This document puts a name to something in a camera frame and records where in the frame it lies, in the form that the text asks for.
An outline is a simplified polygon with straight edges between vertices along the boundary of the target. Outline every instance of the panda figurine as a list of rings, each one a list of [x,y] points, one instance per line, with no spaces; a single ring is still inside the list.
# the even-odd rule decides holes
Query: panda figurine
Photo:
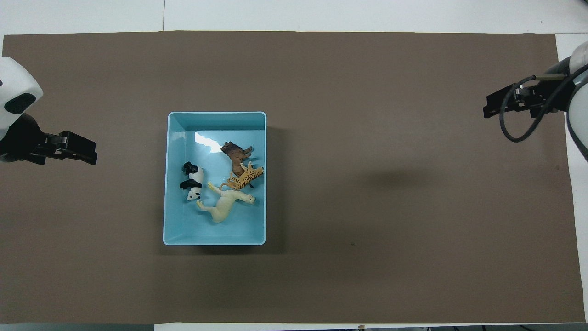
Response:
[[[190,190],[188,192],[188,201],[200,199],[200,192],[202,190],[202,180],[204,179],[204,171],[197,165],[190,162],[184,163],[182,171],[188,175],[188,180],[180,183],[180,188],[183,190]]]

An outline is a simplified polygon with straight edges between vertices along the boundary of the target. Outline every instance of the tiger figurine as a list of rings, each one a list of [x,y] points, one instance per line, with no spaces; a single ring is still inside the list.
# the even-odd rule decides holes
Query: tiger figurine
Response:
[[[226,180],[226,183],[222,183],[219,189],[222,189],[223,186],[228,186],[233,190],[240,190],[247,185],[253,187],[251,181],[263,174],[263,167],[253,169],[251,161],[247,164],[247,167],[241,163],[241,168],[245,171],[241,176],[237,177],[233,173],[230,173],[229,179]]]

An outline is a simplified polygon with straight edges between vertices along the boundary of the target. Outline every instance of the blue tray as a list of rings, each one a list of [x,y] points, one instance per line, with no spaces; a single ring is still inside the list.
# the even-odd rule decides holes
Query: blue tray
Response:
[[[163,242],[178,245],[261,245],[265,242],[266,218],[266,142],[267,119],[264,112],[172,112],[168,116],[168,146],[165,161],[165,201]],[[188,191],[179,183],[188,179],[182,165],[190,161],[204,170],[201,200],[214,206],[218,194],[206,183],[219,186],[229,177],[232,165],[220,148],[232,141],[243,149],[253,146],[251,158],[264,174],[242,189],[255,197],[253,205],[237,200],[229,217],[214,223],[201,211],[197,200],[187,201]]]

